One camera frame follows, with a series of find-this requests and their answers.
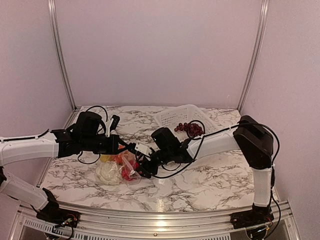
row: aluminum frame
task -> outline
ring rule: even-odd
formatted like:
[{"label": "aluminum frame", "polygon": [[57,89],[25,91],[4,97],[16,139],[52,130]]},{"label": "aluminum frame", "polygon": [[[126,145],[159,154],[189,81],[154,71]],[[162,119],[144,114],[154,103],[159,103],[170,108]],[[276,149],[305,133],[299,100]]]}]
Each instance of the aluminum frame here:
[{"label": "aluminum frame", "polygon": [[[59,28],[58,28],[58,18],[57,18],[57,12],[56,12],[56,1],[55,0],[48,0],[48,7],[49,7],[49,13],[50,13],[51,27],[52,27],[52,32],[53,32],[53,40],[54,40],[54,44],[55,44],[59,67],[60,67],[61,74],[62,74],[63,84],[65,87],[65,91],[67,94],[67,98],[68,98],[70,107],[73,111],[76,111],[78,107],[75,102],[74,95],[73,95],[72,88],[71,88],[71,84],[69,81],[67,67],[65,64],[61,40],[60,40],[60,34],[59,34]],[[251,83],[253,80],[253,76],[255,73],[257,60],[258,60],[261,46],[263,43],[263,39],[265,36],[268,9],[269,9],[269,0],[262,0],[258,29],[257,29],[256,38],[255,38],[255,43],[254,43],[254,50],[252,53],[249,69],[246,74],[246,79],[245,79],[244,86],[243,86],[243,89],[241,92],[241,96],[240,96],[240,99],[238,102],[238,106],[236,108],[240,113],[244,107],[244,104],[245,104],[247,96],[248,96],[248,92],[249,92],[249,89],[250,89],[250,86],[251,86]]]},{"label": "aluminum frame", "polygon": [[[281,219],[285,221],[290,240],[300,240],[295,231],[296,224],[288,201],[279,203]],[[114,240],[133,239],[188,239],[204,240],[215,236],[244,231],[245,228],[233,229],[230,223],[230,214],[251,209],[238,207],[225,210],[199,211],[199,212],[136,212],[123,210],[110,210],[95,207],[86,207],[70,203],[60,202],[65,209],[79,211],[81,213],[78,227],[74,230],[74,236],[96,235]],[[278,220],[279,211],[273,203],[271,205],[275,217]],[[23,226],[30,226],[30,222],[50,226],[37,219],[32,208],[22,203],[12,226],[10,240],[18,240]],[[59,228],[60,235],[69,236],[70,229]]]},{"label": "aluminum frame", "polygon": [[257,60],[259,57],[259,53],[260,53],[261,46],[262,46],[264,36],[265,36],[265,32],[266,32],[268,9],[269,9],[269,0],[262,0],[260,19],[259,19],[259,24],[258,24],[258,31],[256,34],[252,58],[251,58],[251,62],[249,65],[248,72],[246,74],[245,83],[244,83],[244,86],[242,89],[242,94],[241,94],[239,104],[237,107],[240,114],[242,113],[242,110],[244,108],[246,99],[248,97],[249,89],[250,89],[250,86],[251,86],[251,83],[252,83],[252,80],[253,80],[253,77],[255,74]]},{"label": "aluminum frame", "polygon": [[51,27],[52,27],[52,33],[53,33],[53,40],[54,40],[55,50],[56,50],[56,54],[59,62],[59,67],[62,74],[64,88],[66,91],[66,95],[67,95],[70,107],[73,111],[75,111],[77,109],[77,106],[76,106],[74,95],[71,89],[67,68],[64,60],[63,50],[61,46],[55,0],[48,0],[48,6],[49,6],[50,21],[51,21]]}]

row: white marble table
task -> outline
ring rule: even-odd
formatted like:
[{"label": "white marble table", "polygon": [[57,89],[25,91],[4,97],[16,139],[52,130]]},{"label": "white marble table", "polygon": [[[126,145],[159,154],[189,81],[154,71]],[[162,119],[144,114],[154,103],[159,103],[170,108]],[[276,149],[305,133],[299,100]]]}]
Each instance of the white marble table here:
[{"label": "white marble table", "polygon": [[[106,107],[109,116],[120,116],[116,129],[121,138],[156,148],[150,135],[159,126],[154,114],[167,109],[155,106]],[[235,124],[240,114],[234,109],[202,108],[221,128]],[[103,110],[93,112],[105,118]],[[96,159],[86,153],[85,161]],[[143,178],[133,185],[97,183],[97,165],[85,165],[77,156],[54,159],[42,183],[60,202],[115,210],[191,212],[250,206],[254,198],[253,174],[241,151],[207,156],[168,179]],[[159,175],[168,174],[159,169]]]}]

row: pink wall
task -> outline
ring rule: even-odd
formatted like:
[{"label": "pink wall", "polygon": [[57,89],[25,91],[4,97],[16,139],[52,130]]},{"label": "pink wall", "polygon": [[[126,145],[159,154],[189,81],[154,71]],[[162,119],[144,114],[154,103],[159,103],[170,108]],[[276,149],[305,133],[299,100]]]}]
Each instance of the pink wall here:
[{"label": "pink wall", "polygon": [[243,114],[278,133],[276,187],[302,240],[320,239],[320,2],[270,1],[264,43]]},{"label": "pink wall", "polygon": [[56,1],[77,105],[193,103],[236,108],[261,4],[261,0]]},{"label": "pink wall", "polygon": [[[0,1],[0,136],[38,134],[61,128],[71,109],[59,70],[48,2]],[[34,184],[44,160],[8,165]],[[7,239],[16,201],[0,194],[0,238]]]}]

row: plastic bag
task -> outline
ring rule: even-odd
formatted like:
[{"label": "plastic bag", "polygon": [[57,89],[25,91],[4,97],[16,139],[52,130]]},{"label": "plastic bag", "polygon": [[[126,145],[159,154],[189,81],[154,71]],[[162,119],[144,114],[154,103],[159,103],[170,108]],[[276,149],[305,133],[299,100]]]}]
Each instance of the plastic bag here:
[{"label": "plastic bag", "polygon": [[136,184],[141,179],[135,171],[137,167],[135,155],[127,150],[118,155],[102,155],[95,170],[95,178],[106,185]]}]

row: wire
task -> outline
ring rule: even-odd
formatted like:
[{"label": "wire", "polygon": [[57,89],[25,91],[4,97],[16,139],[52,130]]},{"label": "wire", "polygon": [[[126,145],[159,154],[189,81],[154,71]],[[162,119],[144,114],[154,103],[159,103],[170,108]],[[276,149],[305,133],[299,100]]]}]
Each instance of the wire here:
[{"label": "wire", "polygon": [[[101,108],[101,109],[103,109],[103,111],[105,112],[105,116],[106,116],[105,122],[108,121],[108,113],[107,113],[107,110],[106,110],[103,106],[94,105],[94,106],[89,107],[89,108],[88,108],[87,110],[85,110],[85,111],[88,112],[89,110],[91,110],[91,109],[93,109],[93,108]],[[96,133],[99,133],[102,129],[103,129],[103,127],[100,128]]]},{"label": "wire", "polygon": [[41,133],[38,136],[26,136],[26,137],[15,137],[15,138],[8,138],[4,139],[4,142],[10,142],[10,141],[17,141],[17,140],[30,140],[30,139],[36,139],[36,138],[41,138],[44,135],[46,135],[49,132],[49,129],[47,129],[45,132]]},{"label": "wire", "polygon": [[32,209],[38,214],[39,212],[35,209],[34,206],[30,205],[32,207]]},{"label": "wire", "polygon": [[180,168],[180,166],[181,166],[181,163],[179,163],[179,166],[177,166],[175,169],[170,170],[170,169],[166,169],[166,168],[164,167],[164,164],[161,165],[161,167],[162,167],[164,170],[168,171],[168,172],[173,172],[173,171],[177,170],[178,168]]},{"label": "wire", "polygon": [[75,234],[75,230],[74,230],[74,227],[70,224],[70,223],[67,223],[66,225],[69,225],[71,227],[71,235],[70,237],[68,237],[66,240],[70,240],[73,238],[74,234]]},{"label": "wire", "polygon": [[77,218],[75,217],[75,215],[73,215],[73,214],[71,214],[71,213],[69,213],[69,214],[67,214],[67,215],[65,215],[66,217],[67,216],[72,216],[73,217],[73,221],[77,221]]},{"label": "wire", "polygon": [[97,158],[97,160],[95,160],[95,161],[93,161],[93,162],[84,162],[84,161],[80,161],[80,159],[79,159],[79,158],[82,156],[82,154],[84,154],[84,151],[81,151],[81,153],[78,155],[77,159],[78,159],[78,161],[79,161],[80,163],[82,163],[82,164],[87,164],[87,165],[95,164],[95,163],[99,160],[99,158],[101,157],[101,154],[99,153],[99,157]]},{"label": "wire", "polygon": [[[227,131],[227,130],[234,129],[234,128],[238,127],[238,126],[239,126],[239,124],[237,124],[237,125],[233,125],[233,126],[231,126],[231,127],[226,127],[226,128],[221,129],[221,130],[219,130],[219,131],[215,131],[215,132],[212,132],[212,133],[206,134],[206,135],[204,135],[204,137],[210,137],[210,136],[212,136],[212,135],[216,135],[216,134],[219,134],[219,133],[225,132],[225,131]],[[194,141],[196,141],[196,140],[200,140],[200,139],[201,139],[201,137],[198,137],[198,138],[192,138],[192,140],[194,140]]]},{"label": "wire", "polygon": [[103,109],[103,111],[105,112],[105,116],[106,116],[105,121],[107,122],[107,121],[108,121],[108,112],[107,112],[107,110],[106,110],[103,106],[94,105],[94,106],[89,107],[89,108],[88,108],[87,110],[85,110],[85,111],[88,112],[89,110],[94,109],[94,108],[101,108],[101,109]]},{"label": "wire", "polygon": [[280,206],[279,206],[279,203],[275,200],[274,195],[273,195],[272,192],[271,192],[271,198],[272,198],[272,200],[274,201],[275,205],[277,206],[277,208],[278,208],[278,210],[279,210],[279,220],[278,220],[278,222],[276,223],[275,227],[272,229],[272,231],[271,231],[271,232],[268,234],[268,236],[266,236],[264,239],[267,239],[268,237],[270,237],[271,234],[274,233],[274,231],[277,229],[277,227],[279,226],[280,221],[281,221],[281,208],[280,208]]},{"label": "wire", "polygon": [[50,233],[43,232],[43,234],[47,240],[61,240],[62,239],[61,236],[57,238],[56,235],[52,235]]},{"label": "wire", "polygon": [[[206,134],[206,127],[205,127],[205,125],[204,125],[204,123],[203,123],[202,121],[200,121],[200,120],[192,120],[192,121],[190,121],[190,122],[188,123],[188,125],[190,125],[190,124],[192,124],[192,123],[200,123],[200,124],[202,125],[202,127],[203,127],[203,134]],[[191,136],[189,135],[189,128],[187,129],[186,134],[187,134],[188,138],[190,138],[190,139],[194,139],[194,138],[196,137],[196,136],[191,137]]]},{"label": "wire", "polygon": [[266,219],[269,220],[269,222],[270,222],[269,228],[271,228],[274,225],[274,223],[271,221],[271,219],[269,217],[267,217]]}]

